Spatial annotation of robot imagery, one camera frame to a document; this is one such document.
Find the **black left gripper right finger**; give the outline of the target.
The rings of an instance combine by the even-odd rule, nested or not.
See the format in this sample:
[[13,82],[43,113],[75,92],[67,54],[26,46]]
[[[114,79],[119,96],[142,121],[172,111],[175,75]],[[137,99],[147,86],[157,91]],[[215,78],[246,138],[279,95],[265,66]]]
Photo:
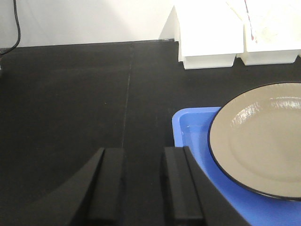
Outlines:
[[160,182],[167,226],[246,225],[199,167],[189,147],[165,147]]

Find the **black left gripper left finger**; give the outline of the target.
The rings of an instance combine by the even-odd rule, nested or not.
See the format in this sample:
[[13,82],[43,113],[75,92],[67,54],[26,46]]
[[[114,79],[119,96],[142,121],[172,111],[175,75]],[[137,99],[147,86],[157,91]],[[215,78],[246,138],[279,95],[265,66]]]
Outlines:
[[120,226],[125,194],[125,151],[100,148],[57,189],[21,208],[12,226]]

